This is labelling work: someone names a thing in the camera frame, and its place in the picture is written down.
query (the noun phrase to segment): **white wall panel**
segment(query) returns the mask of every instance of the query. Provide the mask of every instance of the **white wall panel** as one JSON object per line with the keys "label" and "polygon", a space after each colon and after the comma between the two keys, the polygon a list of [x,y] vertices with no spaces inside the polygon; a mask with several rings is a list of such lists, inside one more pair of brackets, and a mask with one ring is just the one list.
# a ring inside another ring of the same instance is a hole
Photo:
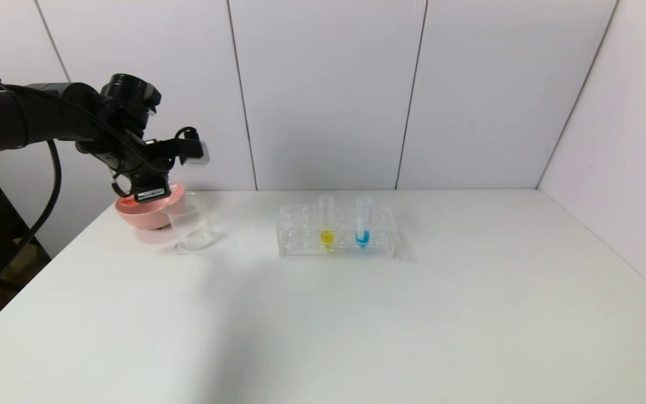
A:
{"label": "white wall panel", "polygon": [[[11,84],[65,82],[33,1],[0,0],[0,77]],[[115,194],[108,170],[73,143],[57,143],[62,189],[54,211],[36,238],[56,255],[108,206]],[[54,174],[46,143],[0,151],[0,187],[29,226],[49,199]]]}
{"label": "white wall panel", "polygon": [[646,278],[646,0],[618,5],[540,188]]}
{"label": "white wall panel", "polygon": [[230,0],[259,189],[392,189],[424,0]]}
{"label": "white wall panel", "polygon": [[205,168],[176,166],[190,189],[255,189],[226,0],[41,0],[72,81],[96,89],[125,72],[161,92],[146,138],[195,126]]}
{"label": "white wall panel", "polygon": [[536,187],[614,5],[430,2],[398,187]]}

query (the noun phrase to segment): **table surface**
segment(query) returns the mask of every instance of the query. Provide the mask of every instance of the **table surface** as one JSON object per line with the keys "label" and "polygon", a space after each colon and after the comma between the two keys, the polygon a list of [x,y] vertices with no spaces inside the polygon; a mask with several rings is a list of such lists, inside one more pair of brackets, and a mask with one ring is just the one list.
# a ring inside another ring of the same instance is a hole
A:
{"label": "table surface", "polygon": [[193,255],[106,210],[0,313],[0,403],[646,402],[646,281],[553,200],[364,194],[398,259],[280,259],[320,192],[206,192]]}

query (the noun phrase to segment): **pink bowl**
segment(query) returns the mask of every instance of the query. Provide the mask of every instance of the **pink bowl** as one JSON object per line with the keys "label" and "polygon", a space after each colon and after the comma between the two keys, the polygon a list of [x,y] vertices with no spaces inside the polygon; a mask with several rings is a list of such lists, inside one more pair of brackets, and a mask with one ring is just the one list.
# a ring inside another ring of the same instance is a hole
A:
{"label": "pink bowl", "polygon": [[116,199],[116,211],[126,223],[143,230],[154,230],[155,228],[166,227],[171,222],[163,210],[175,204],[184,194],[184,186],[181,182],[172,182],[171,195],[168,198],[157,199],[146,204],[139,204],[133,196]]}

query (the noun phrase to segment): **black wire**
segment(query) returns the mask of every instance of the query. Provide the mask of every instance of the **black wire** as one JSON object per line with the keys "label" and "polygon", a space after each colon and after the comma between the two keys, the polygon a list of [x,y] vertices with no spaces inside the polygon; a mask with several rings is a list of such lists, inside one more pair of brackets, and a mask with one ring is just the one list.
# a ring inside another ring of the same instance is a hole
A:
{"label": "black wire", "polygon": [[193,126],[184,126],[183,128],[180,128],[179,131],[176,132],[176,136],[174,136],[174,139],[179,138],[179,136],[183,135],[185,132],[188,131],[196,131],[196,128]]}
{"label": "black wire", "polygon": [[149,160],[149,158],[147,158],[147,156],[142,154],[141,151],[135,145],[133,145],[133,143],[131,143],[125,136],[121,135],[121,133],[119,133],[117,130],[112,128],[108,123],[101,121],[100,118],[97,117],[97,115],[94,115],[93,113],[88,112],[80,105],[77,105],[74,102],[70,102],[67,99],[62,99],[61,97],[57,97],[56,95],[49,94],[46,91],[32,89],[31,87],[24,87],[23,85],[6,84],[5,87],[15,92],[37,95],[38,97],[43,97],[44,99],[53,100],[54,102],[62,103],[64,105],[67,105],[68,107],[74,108],[78,112],[82,113],[85,117],[89,118],[89,120],[95,125],[99,126],[99,128],[102,128],[102,130],[106,131],[111,136],[114,136],[118,141],[120,141],[123,145],[129,148],[130,151],[132,151],[137,156],[137,158],[141,159],[141,161],[144,164],[146,164],[147,166],[149,166],[150,168],[153,168],[155,171],[158,171],[158,172],[169,172],[169,170],[166,168],[157,167],[156,164],[152,163]]}
{"label": "black wire", "polygon": [[59,160],[59,152],[57,151],[54,141],[47,140],[47,145],[49,146],[49,153],[51,153],[52,163],[54,164],[54,189],[52,189],[49,202],[47,202],[46,207],[44,207],[44,211],[41,213],[34,225],[29,228],[29,231],[24,235],[24,237],[21,238],[21,241],[19,241],[19,244],[16,246],[15,253],[13,253],[13,256],[8,261],[7,265],[2,268],[0,278],[2,278],[3,274],[5,274],[11,263],[13,263],[16,256],[18,256],[19,253],[21,253],[21,250],[28,245],[29,241],[34,238],[36,232],[41,228],[44,222],[46,222],[47,218],[49,218],[52,210],[54,210],[54,204],[56,204],[57,199],[59,199],[59,192],[61,191],[61,161]]}

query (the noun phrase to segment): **test tube with yellow liquid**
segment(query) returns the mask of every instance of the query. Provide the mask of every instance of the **test tube with yellow liquid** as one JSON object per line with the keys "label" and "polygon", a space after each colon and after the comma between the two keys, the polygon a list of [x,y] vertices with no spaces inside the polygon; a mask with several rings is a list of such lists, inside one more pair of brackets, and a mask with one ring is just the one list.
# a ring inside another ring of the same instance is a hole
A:
{"label": "test tube with yellow liquid", "polygon": [[321,243],[329,249],[335,243],[335,233],[333,232],[335,200],[332,196],[318,198],[318,218],[321,227]]}

